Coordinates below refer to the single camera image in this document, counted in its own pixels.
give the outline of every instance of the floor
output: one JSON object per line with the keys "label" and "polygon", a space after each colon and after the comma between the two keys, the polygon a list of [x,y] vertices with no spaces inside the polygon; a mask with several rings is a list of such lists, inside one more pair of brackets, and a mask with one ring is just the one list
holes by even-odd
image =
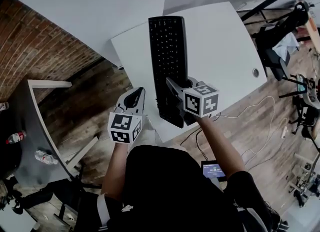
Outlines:
{"label": "floor", "polygon": [[[278,17],[281,13],[283,11],[266,11],[264,14],[269,19]],[[261,15],[250,18],[252,21],[263,19]],[[262,24],[263,22],[248,25],[248,32],[256,32]],[[288,67],[291,74],[301,73],[315,77],[319,70],[319,62],[314,57],[312,44],[302,45],[299,51],[291,56]],[[109,112],[113,111],[118,97],[130,87],[124,70],[119,71],[110,63],[103,62],[76,79],[72,88],[61,90],[40,106],[44,122],[66,159],[71,158],[94,135],[99,136],[98,143],[83,158],[86,164],[84,182],[102,182],[114,146],[107,133]],[[296,114],[292,99],[279,99],[278,95],[291,92],[294,88],[293,83],[276,81],[269,71],[266,84],[223,111],[222,115],[238,116],[246,107],[260,103],[267,96],[274,98],[275,107],[273,99],[268,97],[259,106],[249,108],[237,119],[221,117],[215,122],[240,154],[248,149],[258,152],[264,146],[268,135],[271,136],[264,149],[248,162],[246,167],[264,199],[280,214],[283,214],[294,201],[288,193],[286,179],[291,175],[290,171],[295,164],[294,153],[298,152],[310,159],[315,156],[312,143],[302,138],[299,132],[296,135],[287,133],[285,139],[281,139],[286,123],[284,118],[293,119]],[[291,131],[293,127],[288,125],[288,129]],[[184,133],[174,141],[180,144],[193,131],[194,129]],[[195,136],[196,133],[193,133],[183,146],[200,164],[204,158],[197,148]],[[208,158],[213,159],[213,153],[202,133],[198,135],[198,142]],[[276,155],[272,159],[266,161],[274,154]],[[253,153],[246,152],[243,159],[247,162],[252,156]],[[20,190],[27,195],[37,189]],[[49,203],[30,209],[30,212],[40,220],[43,231],[64,231],[66,229],[53,217],[53,213],[57,214],[60,206],[59,200],[53,198]]]}

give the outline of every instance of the person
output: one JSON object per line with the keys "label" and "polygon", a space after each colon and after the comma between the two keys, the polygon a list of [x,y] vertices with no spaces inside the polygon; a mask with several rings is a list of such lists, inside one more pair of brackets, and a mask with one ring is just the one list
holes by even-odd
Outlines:
{"label": "person", "polygon": [[82,201],[75,232],[171,230],[266,232],[272,218],[239,153],[209,117],[197,118],[227,177],[221,191],[186,152],[115,144],[101,195]]}

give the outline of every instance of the screen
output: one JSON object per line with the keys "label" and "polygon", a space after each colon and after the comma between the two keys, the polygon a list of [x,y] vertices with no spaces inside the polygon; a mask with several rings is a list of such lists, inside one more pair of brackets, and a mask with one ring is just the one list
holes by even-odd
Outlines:
{"label": "screen", "polygon": [[209,179],[225,176],[218,164],[203,165],[203,175]]}

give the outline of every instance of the tablet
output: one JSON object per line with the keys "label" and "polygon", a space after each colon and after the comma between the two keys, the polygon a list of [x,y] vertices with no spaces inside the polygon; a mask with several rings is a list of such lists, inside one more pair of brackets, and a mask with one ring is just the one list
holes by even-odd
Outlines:
{"label": "tablet", "polygon": [[225,182],[227,180],[226,175],[216,160],[202,161],[201,168],[203,175],[209,179],[217,178],[219,182]]}

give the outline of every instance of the keyboard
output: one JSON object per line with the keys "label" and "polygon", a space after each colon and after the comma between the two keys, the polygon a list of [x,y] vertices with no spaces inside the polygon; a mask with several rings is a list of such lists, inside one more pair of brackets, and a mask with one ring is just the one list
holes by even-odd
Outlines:
{"label": "keyboard", "polygon": [[149,35],[155,93],[159,115],[166,121],[184,127],[177,105],[180,100],[169,90],[170,77],[181,87],[188,87],[187,42],[182,16],[149,18]]}

